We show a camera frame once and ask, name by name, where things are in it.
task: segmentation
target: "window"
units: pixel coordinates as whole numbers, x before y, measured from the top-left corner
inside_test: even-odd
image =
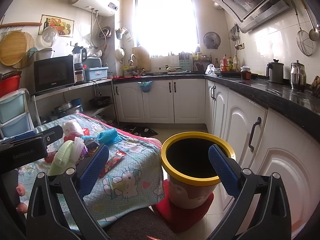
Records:
[[[192,0],[136,0],[136,30],[151,55],[192,52],[199,43]]]

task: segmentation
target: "wooden cutting board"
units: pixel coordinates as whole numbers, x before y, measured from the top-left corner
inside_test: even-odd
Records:
[[[35,40],[31,36],[31,34],[30,33],[24,33],[24,35],[25,35],[26,40],[27,40],[26,51],[25,51],[22,59],[17,64],[14,64],[12,66],[14,68],[23,68],[23,67],[27,66],[27,63],[28,63],[28,51],[29,51],[29,49],[31,49],[31,48],[33,48],[35,46]]]
[[[132,48],[132,53],[137,57],[138,67],[144,68],[146,72],[151,70],[150,54],[145,47],[139,46]]]
[[[6,35],[0,43],[0,61],[12,66],[18,63],[27,49],[27,39],[23,32],[15,31]]]

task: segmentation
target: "cabinet door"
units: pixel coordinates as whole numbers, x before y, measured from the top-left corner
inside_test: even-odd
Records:
[[[116,104],[121,122],[145,122],[142,91],[137,82],[114,86]]]
[[[173,80],[175,123],[204,123],[205,80]]]
[[[259,141],[265,123],[266,110],[247,98],[229,90],[228,110],[226,126],[223,139],[234,149],[236,161],[242,168],[250,168],[258,149]],[[251,145],[254,151],[248,146],[253,124],[261,118],[261,124],[255,127]],[[221,186],[222,204],[225,209],[232,197]]]
[[[213,90],[214,97],[214,117],[212,120],[213,135],[222,138],[227,116],[228,105],[228,88],[220,84],[215,83],[215,89]]]
[[[212,134],[212,117],[214,110],[214,100],[213,100],[213,87],[214,83],[211,80],[206,82],[206,91],[205,91],[205,116],[204,123],[207,126],[208,133]]]
[[[259,175],[278,172],[288,195],[292,237],[309,220],[320,200],[320,145],[300,127],[269,109],[251,169]]]
[[[174,123],[172,80],[152,82],[151,91],[142,93],[146,122]]]

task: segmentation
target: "floor mat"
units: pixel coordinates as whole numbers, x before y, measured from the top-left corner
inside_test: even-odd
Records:
[[[120,128],[121,130],[131,133],[133,135],[141,136],[141,137],[152,137],[158,135],[158,133],[152,130],[149,127],[140,127],[135,125],[126,125]]]

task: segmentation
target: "tiled floor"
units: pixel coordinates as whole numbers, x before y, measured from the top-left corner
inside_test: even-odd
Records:
[[[208,132],[206,128],[203,129],[193,129],[193,128],[181,128],[181,129],[165,129],[165,128],[152,128],[152,130],[156,131],[158,135],[153,136],[153,138],[158,139],[161,143],[164,143],[165,140],[167,140],[169,137],[172,135],[175,135],[177,133],[182,133],[182,132]]]
[[[155,130],[158,135],[154,136],[162,143],[169,138],[170,136],[186,132],[186,131],[201,131],[207,132],[206,130],[191,130],[191,129],[159,129],[159,128],[152,128]],[[164,179],[167,179],[167,173],[163,170]],[[215,190],[213,191],[214,199],[213,202],[207,212],[207,214],[192,228],[189,230],[178,234],[178,237],[181,240],[205,240],[207,237],[212,233],[212,231],[216,228],[216,226],[220,223],[221,219],[223,218],[223,208],[222,208],[222,198],[221,198],[221,191],[220,185],[217,185]]]

